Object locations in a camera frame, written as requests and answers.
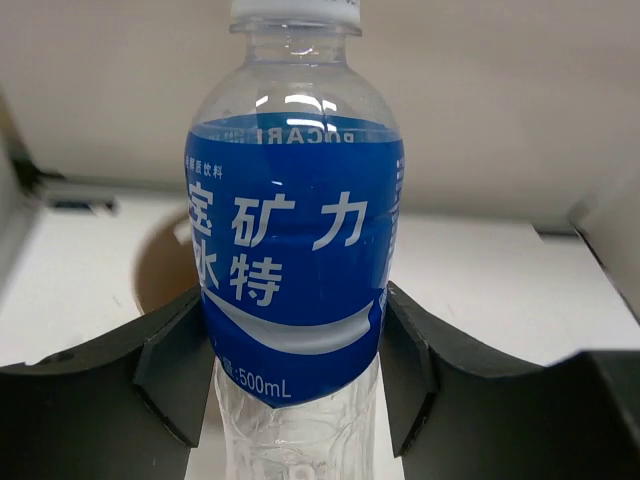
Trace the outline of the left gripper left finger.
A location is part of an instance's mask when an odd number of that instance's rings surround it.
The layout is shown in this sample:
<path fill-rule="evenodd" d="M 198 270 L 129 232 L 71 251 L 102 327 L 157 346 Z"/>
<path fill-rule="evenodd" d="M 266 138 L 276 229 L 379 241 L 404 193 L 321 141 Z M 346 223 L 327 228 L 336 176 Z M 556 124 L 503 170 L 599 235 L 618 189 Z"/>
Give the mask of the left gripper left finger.
<path fill-rule="evenodd" d="M 35 365 L 2 368 L 2 478 L 184 478 L 213 362 L 192 288 Z"/>

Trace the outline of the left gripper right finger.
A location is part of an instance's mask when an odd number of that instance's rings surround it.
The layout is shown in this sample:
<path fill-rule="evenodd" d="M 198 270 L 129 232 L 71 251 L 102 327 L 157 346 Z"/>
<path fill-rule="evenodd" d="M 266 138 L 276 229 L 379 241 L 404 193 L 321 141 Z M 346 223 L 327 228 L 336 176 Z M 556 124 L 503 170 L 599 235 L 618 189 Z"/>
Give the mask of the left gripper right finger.
<path fill-rule="evenodd" d="M 380 358 L 392 449 L 408 479 L 639 475 L 635 351 L 583 351 L 539 366 L 390 285 Z"/>

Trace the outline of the blue label plastic bottle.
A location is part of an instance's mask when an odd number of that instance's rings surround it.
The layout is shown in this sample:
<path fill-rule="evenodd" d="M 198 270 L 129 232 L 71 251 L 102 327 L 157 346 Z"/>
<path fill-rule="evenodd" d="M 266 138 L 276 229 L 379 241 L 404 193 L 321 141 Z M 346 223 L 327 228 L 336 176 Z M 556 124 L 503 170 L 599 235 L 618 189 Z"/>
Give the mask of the blue label plastic bottle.
<path fill-rule="evenodd" d="M 356 1 L 236 1 L 184 169 L 230 479 L 370 479 L 404 149 Z"/>

